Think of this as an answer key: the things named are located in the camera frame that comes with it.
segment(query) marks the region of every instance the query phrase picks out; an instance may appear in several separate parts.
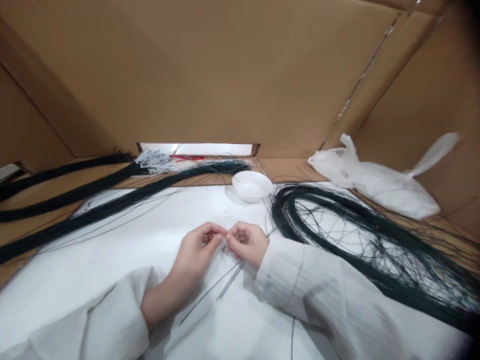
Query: person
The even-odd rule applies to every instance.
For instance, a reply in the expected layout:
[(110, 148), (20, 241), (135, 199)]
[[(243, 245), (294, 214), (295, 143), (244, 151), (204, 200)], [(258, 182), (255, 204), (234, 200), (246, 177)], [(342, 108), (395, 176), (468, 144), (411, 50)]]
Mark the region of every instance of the person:
[(208, 222), (185, 235), (160, 283), (152, 268), (135, 270), (0, 359), (138, 359), (149, 347), (149, 331), (199, 284), (223, 239), (257, 271), (261, 296), (325, 329), (342, 360), (450, 359), (455, 344), (468, 338), (383, 296), (335, 255), (279, 236), (268, 239), (258, 225), (237, 222), (227, 231)]

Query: right hand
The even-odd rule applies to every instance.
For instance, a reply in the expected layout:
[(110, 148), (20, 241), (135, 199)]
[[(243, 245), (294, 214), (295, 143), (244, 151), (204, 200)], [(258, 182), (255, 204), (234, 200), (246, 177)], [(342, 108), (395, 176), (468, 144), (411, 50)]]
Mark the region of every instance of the right hand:
[(239, 221), (230, 229), (225, 240), (235, 258), (243, 258), (255, 270), (260, 269), (269, 246), (269, 239), (260, 226)]

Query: white plastic bag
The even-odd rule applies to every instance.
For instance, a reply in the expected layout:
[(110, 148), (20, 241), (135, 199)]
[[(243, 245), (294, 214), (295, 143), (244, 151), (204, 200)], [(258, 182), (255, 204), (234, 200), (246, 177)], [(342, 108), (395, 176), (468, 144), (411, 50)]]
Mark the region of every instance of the white plastic bag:
[(386, 209), (420, 220), (438, 213), (440, 207), (413, 177), (438, 163), (459, 139), (456, 132), (439, 137), (415, 167), (405, 173), (373, 162), (360, 162), (354, 143), (346, 134), (340, 138), (346, 147), (317, 151), (308, 163), (332, 183), (356, 189)]

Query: white garment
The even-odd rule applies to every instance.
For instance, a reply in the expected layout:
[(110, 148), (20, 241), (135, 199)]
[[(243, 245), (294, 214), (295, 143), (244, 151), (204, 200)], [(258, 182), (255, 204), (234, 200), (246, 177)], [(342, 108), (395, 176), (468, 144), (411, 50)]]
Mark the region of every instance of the white garment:
[[(326, 329), (342, 360), (452, 359), (469, 339), (383, 296), (340, 257), (281, 237), (270, 239), (255, 282), (272, 305)], [(138, 359), (149, 348), (140, 306), (157, 283), (152, 267), (132, 271), (0, 360)]]

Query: white bowl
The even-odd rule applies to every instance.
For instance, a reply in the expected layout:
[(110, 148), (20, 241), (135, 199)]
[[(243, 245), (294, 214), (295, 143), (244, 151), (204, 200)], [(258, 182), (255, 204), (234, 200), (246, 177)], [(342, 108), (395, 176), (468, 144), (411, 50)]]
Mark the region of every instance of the white bowl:
[(274, 188), (268, 177), (256, 171), (240, 171), (231, 183), (238, 197), (247, 203), (259, 202)]

